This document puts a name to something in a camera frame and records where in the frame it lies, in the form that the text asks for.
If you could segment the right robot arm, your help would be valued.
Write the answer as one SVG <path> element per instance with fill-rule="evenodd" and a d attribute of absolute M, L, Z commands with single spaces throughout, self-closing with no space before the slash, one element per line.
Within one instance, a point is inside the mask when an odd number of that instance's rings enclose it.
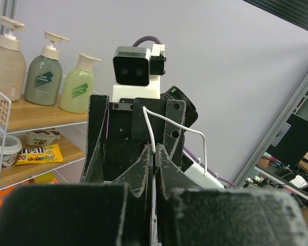
<path fill-rule="evenodd" d="M 81 182 L 112 181 L 127 170 L 139 157 L 144 146 L 151 142 L 142 107 L 172 117 L 179 114 L 178 105 L 167 109 L 168 100 L 182 100 L 186 103 L 183 123 L 190 128 L 198 119 L 193 102 L 177 86 L 172 86 L 154 98 L 150 89 L 136 86 L 114 85 L 112 101 L 108 96 L 92 95 L 89 101 L 87 126 L 87 157 Z M 165 144 L 172 161 L 192 177 L 200 175 L 198 181 L 205 187 L 221 188 L 221 178 L 213 171 L 203 177 L 204 162 L 193 151 L 199 144 L 194 137 L 182 139 L 172 136 L 165 128 L 164 120 L 149 115 L 157 143 Z"/>

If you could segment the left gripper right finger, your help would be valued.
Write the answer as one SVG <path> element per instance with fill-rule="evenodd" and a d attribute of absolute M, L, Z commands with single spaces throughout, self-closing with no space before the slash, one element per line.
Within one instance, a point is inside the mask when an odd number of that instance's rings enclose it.
<path fill-rule="evenodd" d="M 296 201 L 272 189 L 205 189 L 156 148 L 158 238 L 162 245 L 308 245 Z"/>

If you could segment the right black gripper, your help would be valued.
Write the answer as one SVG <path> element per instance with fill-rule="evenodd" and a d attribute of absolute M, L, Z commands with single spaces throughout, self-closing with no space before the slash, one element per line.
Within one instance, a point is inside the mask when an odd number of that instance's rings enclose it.
<path fill-rule="evenodd" d="M 183 100 L 136 98 L 109 104 L 108 95 L 90 96 L 86 158 L 80 183 L 113 181 L 136 162 L 150 142 L 143 107 L 180 125 L 185 123 L 186 102 Z M 103 163 L 102 136 L 108 109 Z M 168 157 L 179 168 L 182 167 L 184 139 L 183 129 L 165 122 L 163 145 Z"/>

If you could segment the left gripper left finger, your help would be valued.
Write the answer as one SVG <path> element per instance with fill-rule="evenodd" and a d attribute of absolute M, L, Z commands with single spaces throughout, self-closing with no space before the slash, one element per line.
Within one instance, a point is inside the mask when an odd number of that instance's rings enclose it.
<path fill-rule="evenodd" d="M 0 245 L 150 245 L 153 156 L 111 183 L 36 184 L 0 208 Z"/>

